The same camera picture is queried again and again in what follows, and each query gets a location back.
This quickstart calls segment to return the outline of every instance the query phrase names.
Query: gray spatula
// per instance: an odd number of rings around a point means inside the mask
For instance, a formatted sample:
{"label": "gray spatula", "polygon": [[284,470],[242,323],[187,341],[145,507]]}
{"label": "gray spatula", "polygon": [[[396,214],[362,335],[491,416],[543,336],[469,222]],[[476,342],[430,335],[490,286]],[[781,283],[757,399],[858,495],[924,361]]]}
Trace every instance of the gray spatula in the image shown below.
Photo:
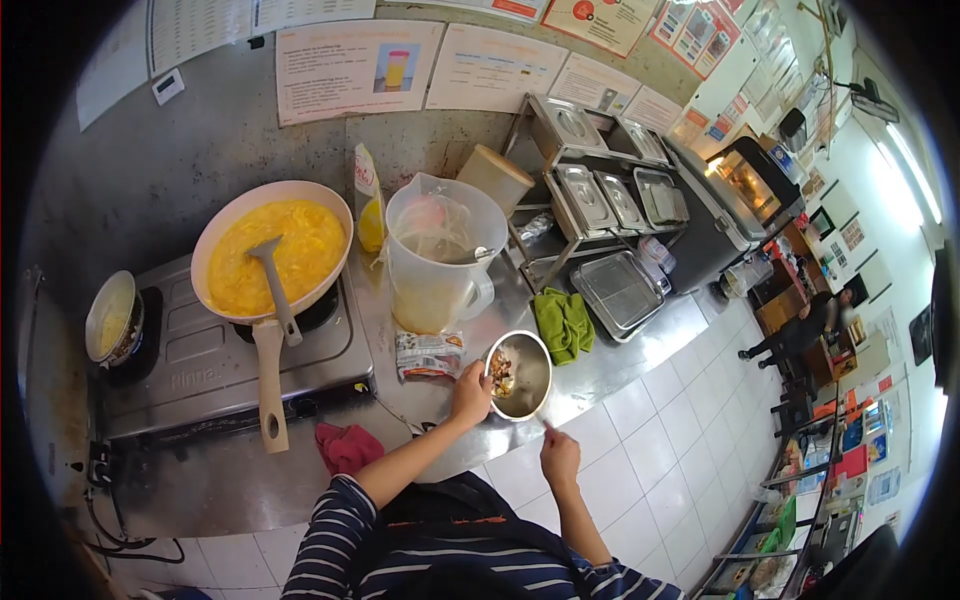
{"label": "gray spatula", "polygon": [[303,341],[303,336],[300,335],[300,328],[294,320],[294,313],[290,309],[287,295],[283,293],[280,275],[276,272],[276,264],[274,264],[274,250],[276,250],[276,245],[280,243],[281,239],[283,239],[283,236],[279,235],[272,240],[258,244],[247,250],[247,255],[255,256],[263,263],[263,269],[267,272],[267,283],[270,285],[270,294],[274,297],[276,319],[280,321],[283,335],[287,338],[287,346],[296,346]]}

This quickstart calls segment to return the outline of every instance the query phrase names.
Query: plastic measuring jug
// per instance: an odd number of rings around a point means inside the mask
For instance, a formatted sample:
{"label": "plastic measuring jug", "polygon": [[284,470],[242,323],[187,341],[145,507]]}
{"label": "plastic measuring jug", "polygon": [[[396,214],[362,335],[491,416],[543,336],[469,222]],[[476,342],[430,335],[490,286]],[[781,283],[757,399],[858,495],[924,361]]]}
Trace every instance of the plastic measuring jug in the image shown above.
{"label": "plastic measuring jug", "polygon": [[400,87],[403,85],[403,75],[407,70],[407,61],[410,59],[410,53],[406,50],[391,50],[387,56],[387,75],[383,83],[387,87]]}
{"label": "plastic measuring jug", "polygon": [[477,246],[503,250],[507,219],[490,196],[417,173],[387,203],[386,219],[390,305],[401,327],[440,333],[493,302],[487,269],[496,254],[470,265],[444,264]]}

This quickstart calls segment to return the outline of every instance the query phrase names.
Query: white tiled floor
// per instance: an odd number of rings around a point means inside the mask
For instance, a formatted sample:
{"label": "white tiled floor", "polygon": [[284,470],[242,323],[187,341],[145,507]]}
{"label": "white tiled floor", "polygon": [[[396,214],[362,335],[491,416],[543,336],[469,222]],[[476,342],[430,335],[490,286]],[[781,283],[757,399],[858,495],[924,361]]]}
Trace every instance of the white tiled floor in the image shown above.
{"label": "white tiled floor", "polygon": [[[706,331],[561,429],[581,445],[579,483],[622,563],[692,591],[726,549],[776,453],[769,408],[780,378],[736,358],[762,335],[745,301]],[[516,513],[560,533],[534,440],[475,468]],[[306,524],[253,535],[180,540],[183,564],[111,559],[130,592],[201,588],[214,600],[276,600]],[[178,556],[168,540],[154,552]]]}

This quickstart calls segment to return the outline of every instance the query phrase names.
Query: stove burner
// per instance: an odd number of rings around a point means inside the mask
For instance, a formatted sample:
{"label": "stove burner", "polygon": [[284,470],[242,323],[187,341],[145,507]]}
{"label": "stove burner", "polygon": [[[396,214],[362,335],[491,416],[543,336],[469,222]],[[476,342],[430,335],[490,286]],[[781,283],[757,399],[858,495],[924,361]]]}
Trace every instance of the stove burner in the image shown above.
{"label": "stove burner", "polygon": [[160,327],[163,324],[163,294],[155,287],[140,290],[143,299],[143,330],[140,341],[123,364],[103,371],[107,384],[122,388],[142,381],[154,369],[160,355]]}
{"label": "stove burner", "polygon": [[[330,317],[333,316],[333,313],[336,312],[339,304],[339,285],[334,282],[326,294],[323,294],[319,300],[294,317],[294,321],[296,321],[300,327],[300,333],[313,331],[325,324],[330,320]],[[234,324],[233,328],[236,329],[237,335],[239,335],[244,342],[253,344],[253,327],[250,325]]]}

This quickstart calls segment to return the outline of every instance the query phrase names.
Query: striped shirt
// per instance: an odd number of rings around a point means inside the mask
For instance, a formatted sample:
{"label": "striped shirt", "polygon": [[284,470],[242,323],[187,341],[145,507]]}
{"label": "striped shirt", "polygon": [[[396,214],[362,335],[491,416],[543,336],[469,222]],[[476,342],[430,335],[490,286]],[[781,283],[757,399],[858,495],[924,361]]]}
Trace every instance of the striped shirt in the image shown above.
{"label": "striped shirt", "polygon": [[[336,475],[330,488],[313,509],[310,528],[290,570],[282,598],[340,600],[353,598],[348,584],[348,565],[361,540],[372,534],[377,518],[373,502],[349,475]],[[675,586],[649,579],[617,559],[594,567],[570,551],[596,600],[658,598],[682,600]],[[418,571],[444,562],[469,562],[501,573],[538,598],[575,598],[567,567],[537,548],[516,547],[516,541],[501,538],[415,538],[392,551],[360,582],[357,600],[370,600],[397,586]]]}

